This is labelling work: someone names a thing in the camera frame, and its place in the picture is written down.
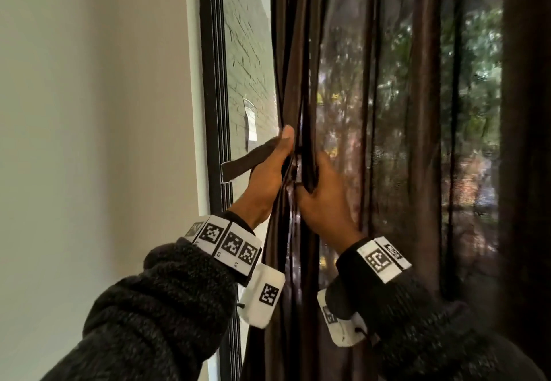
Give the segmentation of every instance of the black sweater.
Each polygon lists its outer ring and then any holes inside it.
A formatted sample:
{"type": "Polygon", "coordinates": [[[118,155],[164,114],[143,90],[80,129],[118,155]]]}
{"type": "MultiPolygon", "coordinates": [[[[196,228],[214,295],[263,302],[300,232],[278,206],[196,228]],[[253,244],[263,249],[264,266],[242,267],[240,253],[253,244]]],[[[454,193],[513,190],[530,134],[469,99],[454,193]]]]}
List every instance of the black sweater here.
{"type": "MultiPolygon", "coordinates": [[[[337,267],[381,339],[375,352],[387,380],[546,379],[512,343],[479,327],[465,305],[435,301],[411,269],[373,285],[355,251],[365,242],[344,252],[337,267]]],[[[142,273],[100,295],[82,341],[43,380],[196,380],[234,313],[234,283],[229,268],[184,239],[153,249],[142,273]]]]}

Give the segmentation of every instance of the hand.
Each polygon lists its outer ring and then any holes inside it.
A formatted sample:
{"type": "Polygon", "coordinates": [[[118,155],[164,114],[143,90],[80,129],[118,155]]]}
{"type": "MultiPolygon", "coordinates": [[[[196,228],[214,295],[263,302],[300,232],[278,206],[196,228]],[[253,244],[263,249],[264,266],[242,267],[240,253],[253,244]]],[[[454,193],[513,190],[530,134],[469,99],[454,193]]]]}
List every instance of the hand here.
{"type": "Polygon", "coordinates": [[[333,168],[325,152],[317,154],[319,180],[309,194],[297,186],[296,196],[302,218],[320,238],[341,254],[363,238],[350,214],[342,177],[333,168]]]}
{"type": "Polygon", "coordinates": [[[285,126],[272,154],[256,166],[249,179],[249,186],[229,208],[253,230],[272,212],[272,205],[281,188],[281,168],[293,151],[294,143],[295,131],[291,126],[285,126]]]}

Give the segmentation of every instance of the black window frame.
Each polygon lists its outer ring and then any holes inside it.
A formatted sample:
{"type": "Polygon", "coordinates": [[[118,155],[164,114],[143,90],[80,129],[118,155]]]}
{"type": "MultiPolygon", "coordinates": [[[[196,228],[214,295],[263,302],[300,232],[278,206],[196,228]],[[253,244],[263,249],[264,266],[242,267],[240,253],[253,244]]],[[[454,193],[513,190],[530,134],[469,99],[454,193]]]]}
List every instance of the black window frame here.
{"type": "MultiPolygon", "coordinates": [[[[231,183],[222,183],[223,162],[231,159],[228,82],[223,0],[199,0],[203,94],[210,213],[218,214],[233,202],[231,183]]],[[[241,373],[241,335],[237,313],[218,350],[219,380],[238,381],[241,373]]]]}

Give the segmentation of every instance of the brick wall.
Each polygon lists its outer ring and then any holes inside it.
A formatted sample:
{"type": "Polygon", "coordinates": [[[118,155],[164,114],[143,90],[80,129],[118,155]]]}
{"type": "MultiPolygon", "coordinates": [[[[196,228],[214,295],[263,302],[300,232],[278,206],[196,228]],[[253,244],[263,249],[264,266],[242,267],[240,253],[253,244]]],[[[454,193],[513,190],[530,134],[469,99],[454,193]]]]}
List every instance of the brick wall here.
{"type": "MultiPolygon", "coordinates": [[[[247,153],[243,99],[255,106],[257,142],[278,133],[270,20],[261,0],[224,0],[231,158],[247,153]]],[[[234,198],[248,174],[234,181],[234,198]]]]}

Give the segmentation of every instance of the white wall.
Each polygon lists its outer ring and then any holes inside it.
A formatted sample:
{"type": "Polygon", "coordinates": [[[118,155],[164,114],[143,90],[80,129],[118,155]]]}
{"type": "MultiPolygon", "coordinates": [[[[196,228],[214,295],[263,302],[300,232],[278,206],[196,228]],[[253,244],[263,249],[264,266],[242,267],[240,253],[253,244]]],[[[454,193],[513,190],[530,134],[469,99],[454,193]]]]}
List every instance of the white wall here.
{"type": "Polygon", "coordinates": [[[39,379],[95,297],[207,208],[186,5],[0,0],[0,379],[39,379]]]}

